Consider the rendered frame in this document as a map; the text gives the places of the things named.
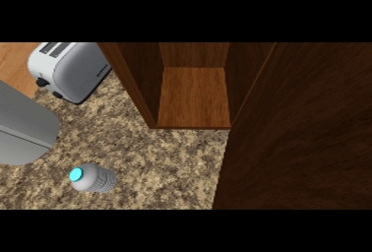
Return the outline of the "dark wooden cabinet door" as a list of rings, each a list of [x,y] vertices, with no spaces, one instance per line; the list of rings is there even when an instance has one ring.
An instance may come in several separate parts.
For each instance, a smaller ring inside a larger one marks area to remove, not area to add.
[[[372,209],[372,42],[275,43],[241,107],[217,209]]]

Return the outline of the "silver toaster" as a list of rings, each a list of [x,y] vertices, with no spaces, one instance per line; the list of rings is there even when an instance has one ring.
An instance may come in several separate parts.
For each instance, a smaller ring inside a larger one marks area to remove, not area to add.
[[[96,42],[43,42],[30,55],[28,70],[41,88],[81,104],[112,67]]]

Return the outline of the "brown wooden cabinet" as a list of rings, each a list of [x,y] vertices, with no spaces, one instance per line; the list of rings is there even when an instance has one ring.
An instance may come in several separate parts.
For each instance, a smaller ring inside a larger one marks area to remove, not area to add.
[[[229,129],[272,42],[102,42],[151,129]]]

